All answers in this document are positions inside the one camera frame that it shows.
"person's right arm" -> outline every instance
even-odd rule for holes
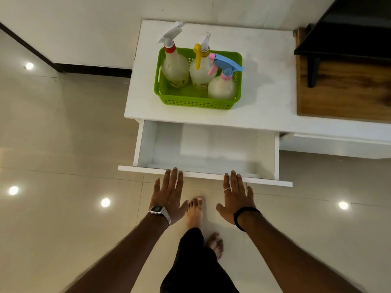
[[[235,224],[233,214],[242,207],[254,207],[254,192],[247,187],[242,177],[231,173],[224,177],[225,207],[220,203],[216,209],[220,215]],[[245,211],[238,224],[247,232],[261,253],[267,266],[284,293],[360,293],[360,291],[328,266],[298,247],[283,233],[273,227],[260,213]]]

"black television stand leg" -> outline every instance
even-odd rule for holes
[[[308,63],[308,87],[313,88],[316,86],[316,81],[318,78],[318,72],[319,72],[319,65],[320,65],[320,57],[315,57],[312,55],[309,55],[307,57],[307,63]]]

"television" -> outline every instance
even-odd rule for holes
[[[335,0],[294,53],[308,58],[309,87],[323,58],[391,63],[391,0]]]

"basket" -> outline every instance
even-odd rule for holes
[[[189,61],[189,64],[196,58],[193,49],[177,48],[179,54],[182,54]],[[239,65],[242,65],[243,58],[237,52],[229,51],[212,51],[214,54],[220,54],[232,59]],[[233,72],[232,80],[236,83],[236,96],[232,100],[226,99],[210,99],[208,98],[208,89],[198,89],[193,86],[191,79],[189,83],[181,88],[172,87],[165,78],[160,66],[162,65],[166,54],[164,47],[159,51],[158,65],[156,67],[154,92],[160,97],[161,101],[166,105],[188,106],[199,108],[212,108],[229,110],[241,98],[242,91],[242,72]],[[220,76],[221,69],[218,70],[217,76]]]

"watch face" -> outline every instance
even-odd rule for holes
[[[160,212],[162,209],[162,206],[153,206],[150,210],[153,212]]]

